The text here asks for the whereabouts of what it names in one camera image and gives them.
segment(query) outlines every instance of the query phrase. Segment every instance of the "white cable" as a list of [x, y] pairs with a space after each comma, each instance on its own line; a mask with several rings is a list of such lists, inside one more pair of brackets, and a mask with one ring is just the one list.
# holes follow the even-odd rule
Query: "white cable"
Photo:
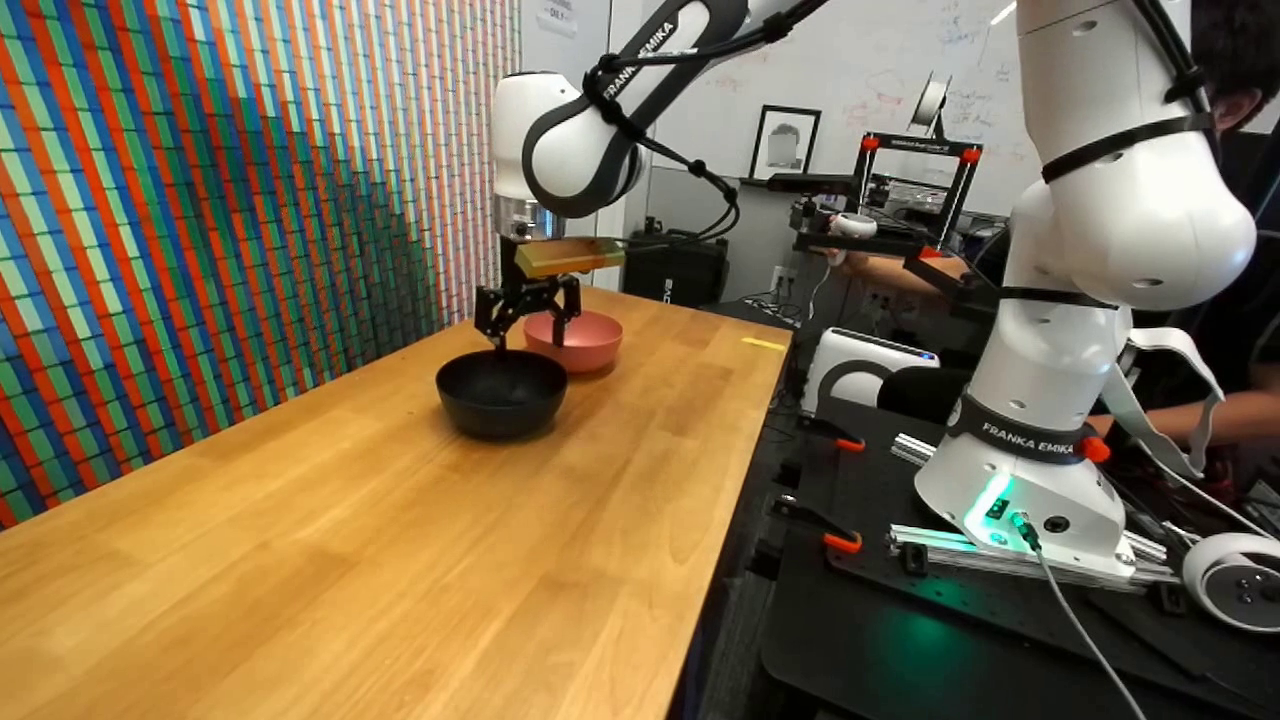
[[812, 318], [814, 315], [814, 292], [823, 292], [829, 288], [829, 278], [833, 278], [833, 270], [845, 265], [845, 250], [837, 250], [837, 256], [829, 256], [829, 267], [823, 267], [823, 275], [812, 282], [812, 292], [809, 292], [809, 303], [804, 303], [804, 318]]
[[1179, 470], [1162, 469], [1162, 477], [1175, 478], [1179, 489], [1186, 489], [1193, 497], [1200, 497], [1202, 503], [1218, 509], [1223, 517], [1230, 517], [1236, 525], [1251, 528], [1257, 534], [1274, 540], [1267, 528], [1260, 528], [1257, 520], [1240, 517], [1230, 503], [1209, 497], [1200, 482], [1183, 478]]
[[1026, 543], [1026, 549], [1037, 551], [1037, 558], [1041, 558], [1041, 567], [1043, 567], [1043, 581], [1049, 581], [1057, 604], [1061, 604], [1064, 616], [1076, 624], [1076, 631], [1079, 631], [1079, 638], [1087, 645], [1087, 651], [1103, 662], [1103, 673], [1113, 674], [1113, 685], [1114, 685], [1114, 692], [1122, 695], [1122, 702], [1133, 706], [1133, 714], [1136, 714], [1136, 720], [1146, 720], [1146, 712], [1136, 702], [1136, 695], [1127, 692], [1127, 685], [1118, 681], [1118, 673], [1113, 666], [1113, 661], [1103, 654], [1103, 646], [1097, 646], [1097, 638], [1087, 635], [1087, 626], [1082, 626], [1079, 616], [1072, 610], [1064, 589], [1061, 589], [1057, 576], [1053, 576], [1053, 564], [1049, 564], [1043, 551], [1041, 551], [1041, 540]]

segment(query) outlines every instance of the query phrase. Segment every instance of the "picture frame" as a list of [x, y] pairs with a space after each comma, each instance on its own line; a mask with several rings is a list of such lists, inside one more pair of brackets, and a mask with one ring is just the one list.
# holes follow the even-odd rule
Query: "picture frame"
[[762, 105], [746, 179], [766, 179], [770, 172], [809, 172], [821, 118], [823, 110], [814, 108]]

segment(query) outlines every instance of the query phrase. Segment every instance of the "red bowl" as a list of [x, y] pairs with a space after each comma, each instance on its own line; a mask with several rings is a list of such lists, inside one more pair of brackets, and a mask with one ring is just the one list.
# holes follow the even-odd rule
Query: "red bowl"
[[523, 342], [553, 355], [566, 376], [604, 376], [623, 342], [623, 322], [612, 315], [580, 310], [562, 322], [562, 349], [553, 342], [553, 310], [523, 315]]

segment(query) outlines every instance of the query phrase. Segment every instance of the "person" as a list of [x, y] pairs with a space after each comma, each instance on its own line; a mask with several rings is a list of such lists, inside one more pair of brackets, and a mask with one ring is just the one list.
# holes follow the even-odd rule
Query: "person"
[[[1215, 158], [1236, 199], [1257, 213], [1260, 235], [1236, 282], [1168, 318], [1200, 342], [1228, 393], [1211, 422], [1209, 490], [1228, 503], [1260, 501], [1257, 509], [1280, 509], [1280, 45], [1272, 34], [1280, 4], [1230, 0], [1209, 13], [1215, 13], [1215, 34], [1223, 34], [1200, 54], [1211, 75]], [[954, 278], [975, 270], [964, 256], [933, 256], [929, 265]], [[909, 270], [899, 256], [849, 250], [845, 270], [875, 288], [949, 301], [949, 292]], [[1186, 446], [1200, 428], [1202, 382], [1168, 355], [1143, 355], [1140, 368], [1136, 393], [1146, 420]], [[1168, 489], [1157, 478], [1160, 469], [1103, 412], [1087, 422], [1114, 446], [1108, 463], [1114, 489]], [[1186, 510], [1186, 503], [1196, 501], [1171, 497], [1160, 510]]]
[[766, 132], [766, 166], [804, 166], [804, 158], [800, 158], [800, 129], [797, 124], [775, 124]]

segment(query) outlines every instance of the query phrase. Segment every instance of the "bowl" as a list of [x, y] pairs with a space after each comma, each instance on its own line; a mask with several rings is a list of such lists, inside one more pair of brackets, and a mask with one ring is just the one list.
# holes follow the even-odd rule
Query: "bowl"
[[614, 362], [614, 349], [623, 342], [623, 322], [599, 310], [580, 310], [562, 322], [562, 349], [553, 338], [556, 315], [533, 310], [523, 315], [523, 342], [538, 355], [562, 362], [566, 376], [604, 376]]
[[467, 352], [437, 370], [445, 415], [473, 440], [523, 440], [556, 422], [566, 370], [535, 352]]

